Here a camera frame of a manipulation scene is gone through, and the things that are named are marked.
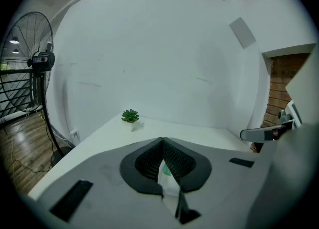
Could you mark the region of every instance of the ceiling light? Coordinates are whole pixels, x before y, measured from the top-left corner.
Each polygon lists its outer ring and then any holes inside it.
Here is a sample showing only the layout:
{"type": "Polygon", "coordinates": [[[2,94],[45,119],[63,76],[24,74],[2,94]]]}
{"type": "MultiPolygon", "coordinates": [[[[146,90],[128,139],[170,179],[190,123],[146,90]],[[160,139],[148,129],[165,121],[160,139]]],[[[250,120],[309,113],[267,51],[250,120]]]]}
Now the ceiling light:
{"type": "Polygon", "coordinates": [[[19,43],[19,38],[17,38],[16,36],[14,36],[13,39],[10,40],[10,43],[14,43],[14,44],[19,43]]]}

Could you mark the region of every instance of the wooden floor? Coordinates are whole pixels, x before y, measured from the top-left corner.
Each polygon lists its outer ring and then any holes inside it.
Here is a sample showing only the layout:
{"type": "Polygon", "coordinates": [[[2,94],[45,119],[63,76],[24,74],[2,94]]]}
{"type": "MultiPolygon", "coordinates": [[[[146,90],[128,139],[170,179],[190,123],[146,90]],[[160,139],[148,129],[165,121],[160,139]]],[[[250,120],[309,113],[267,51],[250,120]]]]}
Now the wooden floor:
{"type": "MultiPolygon", "coordinates": [[[[23,117],[7,125],[5,127],[7,134],[4,129],[0,130],[0,154],[4,161],[4,167],[13,183],[14,164],[14,185],[16,189],[21,193],[27,194],[47,172],[34,173],[30,169],[23,167],[21,163],[34,171],[51,169],[52,143],[45,130],[45,121],[36,113],[30,115],[29,120],[25,122],[17,133],[24,119],[23,117]],[[17,135],[13,141],[13,153],[11,153],[12,148],[9,149],[9,147],[16,133],[17,135]],[[11,154],[14,161],[19,160],[21,163],[19,161],[12,163],[11,154]]],[[[63,140],[56,139],[60,146],[67,146],[63,140]]]]}

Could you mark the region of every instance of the white plant pot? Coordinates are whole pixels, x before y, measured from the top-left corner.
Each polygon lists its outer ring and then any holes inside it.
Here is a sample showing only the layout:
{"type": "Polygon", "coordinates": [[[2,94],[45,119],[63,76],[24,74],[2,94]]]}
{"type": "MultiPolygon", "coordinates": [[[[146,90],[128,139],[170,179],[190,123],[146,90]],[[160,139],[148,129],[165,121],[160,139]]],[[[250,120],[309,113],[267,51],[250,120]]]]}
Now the white plant pot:
{"type": "Polygon", "coordinates": [[[137,121],[135,121],[134,123],[122,121],[122,124],[125,127],[126,131],[134,131],[137,125],[137,121]]]}

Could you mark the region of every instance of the black device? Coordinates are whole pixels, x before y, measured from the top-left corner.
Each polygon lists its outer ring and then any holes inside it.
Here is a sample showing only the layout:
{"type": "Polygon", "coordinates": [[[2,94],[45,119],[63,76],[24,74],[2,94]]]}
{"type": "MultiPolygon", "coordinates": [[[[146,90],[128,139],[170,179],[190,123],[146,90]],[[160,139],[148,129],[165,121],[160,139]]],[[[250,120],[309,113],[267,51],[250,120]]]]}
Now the black device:
{"type": "Polygon", "coordinates": [[[0,57],[0,78],[9,101],[15,107],[31,112],[42,106],[47,128],[57,150],[51,157],[54,166],[72,149],[60,148],[48,116],[45,94],[55,63],[53,32],[48,19],[40,12],[22,16],[10,29],[0,57]]]}

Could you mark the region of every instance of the brick wall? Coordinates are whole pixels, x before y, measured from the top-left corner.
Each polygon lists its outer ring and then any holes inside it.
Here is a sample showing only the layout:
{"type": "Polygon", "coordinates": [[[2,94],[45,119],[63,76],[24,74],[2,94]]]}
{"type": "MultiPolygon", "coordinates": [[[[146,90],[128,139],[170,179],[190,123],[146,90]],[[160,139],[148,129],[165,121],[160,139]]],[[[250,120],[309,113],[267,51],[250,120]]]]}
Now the brick wall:
{"type": "Polygon", "coordinates": [[[286,85],[301,68],[308,53],[273,57],[270,78],[269,100],[262,127],[279,123],[278,112],[286,107],[291,98],[286,85]]]}

